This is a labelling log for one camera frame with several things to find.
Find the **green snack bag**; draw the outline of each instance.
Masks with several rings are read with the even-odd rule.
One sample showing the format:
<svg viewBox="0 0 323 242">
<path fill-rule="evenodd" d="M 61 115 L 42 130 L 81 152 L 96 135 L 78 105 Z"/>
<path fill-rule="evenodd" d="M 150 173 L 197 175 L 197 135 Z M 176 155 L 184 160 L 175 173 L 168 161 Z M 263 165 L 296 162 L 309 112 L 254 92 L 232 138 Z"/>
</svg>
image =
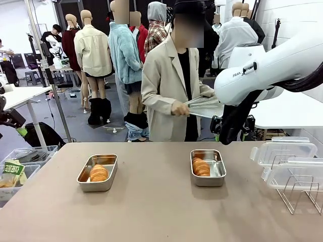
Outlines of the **green snack bag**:
<svg viewBox="0 0 323 242">
<path fill-rule="evenodd" d="M 3 174 L 0 178 L 0 188 L 12 188 L 16 186 L 17 181 L 23 185 L 27 180 L 24 172 L 25 166 L 20 164 L 19 160 L 8 159 L 5 162 Z"/>
</svg>

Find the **plaid shirt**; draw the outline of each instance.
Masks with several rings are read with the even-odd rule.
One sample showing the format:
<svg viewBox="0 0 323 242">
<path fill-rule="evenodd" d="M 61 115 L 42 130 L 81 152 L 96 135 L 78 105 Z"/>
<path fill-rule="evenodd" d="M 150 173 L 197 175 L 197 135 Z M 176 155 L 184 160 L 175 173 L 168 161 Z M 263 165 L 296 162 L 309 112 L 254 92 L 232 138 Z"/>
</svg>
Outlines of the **plaid shirt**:
<svg viewBox="0 0 323 242">
<path fill-rule="evenodd" d="M 167 38 L 167 34 L 164 28 L 164 22 L 162 21 L 149 21 L 148 36 L 145 41 L 145 57 L 154 49 L 157 45 L 162 43 Z"/>
</svg>

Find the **black shirt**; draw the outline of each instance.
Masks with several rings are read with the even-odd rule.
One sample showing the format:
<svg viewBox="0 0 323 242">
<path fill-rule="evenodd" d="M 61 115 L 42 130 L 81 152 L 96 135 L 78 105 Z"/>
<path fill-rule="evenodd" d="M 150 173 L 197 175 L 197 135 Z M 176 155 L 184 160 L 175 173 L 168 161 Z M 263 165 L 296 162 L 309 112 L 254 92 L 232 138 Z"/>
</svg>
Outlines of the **black shirt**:
<svg viewBox="0 0 323 242">
<path fill-rule="evenodd" d="M 178 58 L 180 59 L 180 63 L 183 70 L 185 89 L 186 89 L 188 100 L 192 100 L 190 57 L 189 57 L 188 49 L 186 49 L 186 52 L 184 54 L 178 54 Z M 198 138 L 198 131 L 197 131 L 196 116 L 191 115 L 187 117 L 185 141 L 195 142 L 197 138 Z"/>
</svg>

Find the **beige blazer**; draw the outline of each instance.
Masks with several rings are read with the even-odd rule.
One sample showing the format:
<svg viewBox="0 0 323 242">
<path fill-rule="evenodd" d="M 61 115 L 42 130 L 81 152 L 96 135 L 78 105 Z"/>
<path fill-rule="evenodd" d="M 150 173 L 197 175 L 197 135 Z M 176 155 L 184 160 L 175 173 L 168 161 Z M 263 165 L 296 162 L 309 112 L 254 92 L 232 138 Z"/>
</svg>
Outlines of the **beige blazer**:
<svg viewBox="0 0 323 242">
<path fill-rule="evenodd" d="M 76 33 L 74 45 L 77 62 L 84 72 L 94 77 L 111 73 L 112 64 L 106 34 L 87 24 Z"/>
<path fill-rule="evenodd" d="M 198 79 L 199 55 L 189 48 L 192 98 L 214 96 L 214 90 Z M 175 100 L 187 102 L 184 75 L 173 40 L 169 35 L 147 55 L 142 71 L 142 101 L 147 106 L 150 137 L 155 142 L 184 141 L 187 117 L 171 115 Z M 197 117 L 200 135 L 200 118 Z"/>
</svg>

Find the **clear plastic lid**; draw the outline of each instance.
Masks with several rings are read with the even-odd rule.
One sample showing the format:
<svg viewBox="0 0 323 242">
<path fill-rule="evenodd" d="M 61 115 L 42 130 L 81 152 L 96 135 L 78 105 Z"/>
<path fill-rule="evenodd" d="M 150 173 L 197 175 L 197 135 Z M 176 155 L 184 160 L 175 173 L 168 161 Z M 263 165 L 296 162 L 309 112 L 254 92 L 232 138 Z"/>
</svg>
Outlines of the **clear plastic lid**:
<svg viewBox="0 0 323 242">
<path fill-rule="evenodd" d="M 272 142 L 309 143 L 309 138 L 293 136 L 272 137 Z"/>
<path fill-rule="evenodd" d="M 260 148 L 254 147 L 250 158 L 260 166 L 274 167 L 293 157 L 313 158 L 316 152 L 312 143 L 266 142 Z"/>
<path fill-rule="evenodd" d="M 323 164 L 280 164 L 261 176 L 270 188 L 298 191 L 323 190 Z"/>
</svg>

